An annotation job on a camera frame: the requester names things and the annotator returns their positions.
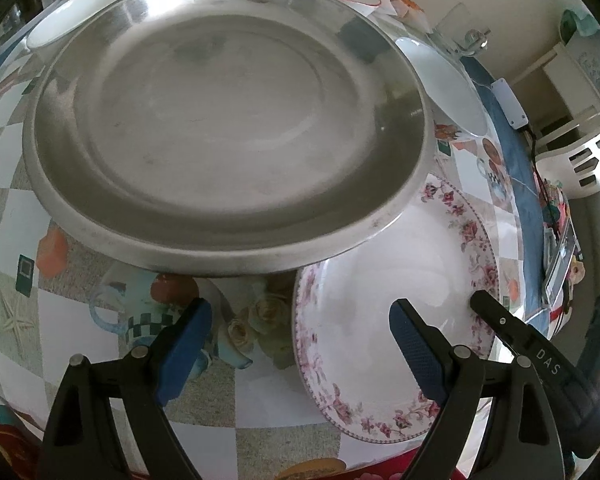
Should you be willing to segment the clear glass mug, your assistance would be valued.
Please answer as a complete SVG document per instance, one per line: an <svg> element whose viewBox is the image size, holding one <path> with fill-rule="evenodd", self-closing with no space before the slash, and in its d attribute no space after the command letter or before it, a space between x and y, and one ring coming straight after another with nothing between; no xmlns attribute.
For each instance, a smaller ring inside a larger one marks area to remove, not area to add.
<svg viewBox="0 0 600 480"><path fill-rule="evenodd" d="M458 56L476 56L489 44L490 27L472 14L464 2L452 7L434 26L445 47Z"/></svg>

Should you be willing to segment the smartphone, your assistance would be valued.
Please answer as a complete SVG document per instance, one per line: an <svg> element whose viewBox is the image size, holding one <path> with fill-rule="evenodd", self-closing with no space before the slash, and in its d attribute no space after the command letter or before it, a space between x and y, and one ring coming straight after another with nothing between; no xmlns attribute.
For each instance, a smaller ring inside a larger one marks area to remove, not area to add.
<svg viewBox="0 0 600 480"><path fill-rule="evenodd" d="M543 301L547 307L553 307L562 285L567 277L571 258L578 247L576 232L572 220L565 222L562 232L551 228L544 230L544 281L542 285Z"/></svg>

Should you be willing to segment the checkered tablecloth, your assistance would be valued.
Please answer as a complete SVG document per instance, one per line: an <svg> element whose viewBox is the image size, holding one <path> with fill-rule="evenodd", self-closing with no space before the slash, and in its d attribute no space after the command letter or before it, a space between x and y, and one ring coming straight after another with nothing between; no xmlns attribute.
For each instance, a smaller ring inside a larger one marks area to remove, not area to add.
<svg viewBox="0 0 600 480"><path fill-rule="evenodd" d="M488 233L501 296L515 311L532 304L531 249L524 238L526 177L517 133L488 86L488 73L467 60L492 130L486 140L442 143L438 179L448 181L466 216ZM6 426L33 432L45 425L69 359L94 362L131 349L135 315L123 303L140 287L140 272L79 244L52 221L35 197L22 158L22 124L42 62L18 44L0 64L0 437ZM361 441L335 424L343 401L319 410L294 364L290 330L258 335L248 313L289 314L296 292L317 290L320 270L250 278L194 278L225 313L214 341L229 361L204 352L204 369L166 407L182 445L210 479L264 479L317 457L360 468L419 444L436 406L412 394L390 418L404 440ZM249 360L238 368L235 360Z"/></svg>

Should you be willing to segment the floral round plate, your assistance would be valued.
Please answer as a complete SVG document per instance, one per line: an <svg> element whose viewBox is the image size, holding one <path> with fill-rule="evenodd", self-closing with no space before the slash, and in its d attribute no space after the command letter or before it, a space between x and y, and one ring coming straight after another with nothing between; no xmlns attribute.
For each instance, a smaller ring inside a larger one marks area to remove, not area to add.
<svg viewBox="0 0 600 480"><path fill-rule="evenodd" d="M430 174L391 226L297 275L294 352L324 417L343 434L393 444L426 434L445 366L422 330L489 356L494 335L469 305L500 294L488 232L460 190Z"/></svg>

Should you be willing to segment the white power adapter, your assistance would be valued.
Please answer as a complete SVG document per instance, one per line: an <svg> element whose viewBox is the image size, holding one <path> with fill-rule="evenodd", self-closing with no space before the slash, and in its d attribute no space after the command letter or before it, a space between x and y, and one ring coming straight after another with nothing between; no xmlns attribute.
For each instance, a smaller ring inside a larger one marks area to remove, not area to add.
<svg viewBox="0 0 600 480"><path fill-rule="evenodd" d="M490 85L494 98L500 104L507 122L514 129L525 127L529 123L527 114L524 112L512 88L504 78L500 78Z"/></svg>

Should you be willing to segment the pale blue bowl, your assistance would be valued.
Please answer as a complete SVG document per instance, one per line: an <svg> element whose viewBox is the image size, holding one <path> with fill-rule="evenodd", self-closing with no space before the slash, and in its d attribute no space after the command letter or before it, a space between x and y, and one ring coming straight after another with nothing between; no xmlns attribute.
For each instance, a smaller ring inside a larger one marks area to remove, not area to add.
<svg viewBox="0 0 600 480"><path fill-rule="evenodd" d="M489 132L478 93L458 68L419 40L401 37L396 46L413 65L429 99L455 125L477 138Z"/></svg>

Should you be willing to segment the white MAX cup bowl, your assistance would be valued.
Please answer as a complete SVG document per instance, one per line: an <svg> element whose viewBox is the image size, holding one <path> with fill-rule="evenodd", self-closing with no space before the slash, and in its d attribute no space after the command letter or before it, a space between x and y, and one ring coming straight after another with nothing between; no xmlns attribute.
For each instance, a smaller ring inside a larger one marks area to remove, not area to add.
<svg viewBox="0 0 600 480"><path fill-rule="evenodd" d="M27 48L40 50L69 35L119 0L67 0L42 19L27 36Z"/></svg>

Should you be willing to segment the stainless steel round plate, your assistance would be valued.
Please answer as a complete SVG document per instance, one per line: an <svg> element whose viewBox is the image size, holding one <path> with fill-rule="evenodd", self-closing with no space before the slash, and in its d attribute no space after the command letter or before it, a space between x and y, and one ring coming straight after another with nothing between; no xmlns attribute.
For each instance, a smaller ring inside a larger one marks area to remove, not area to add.
<svg viewBox="0 0 600 480"><path fill-rule="evenodd" d="M120 0L46 65L22 152L43 207L95 252L261 274L391 226L434 124L411 63L337 0Z"/></svg>

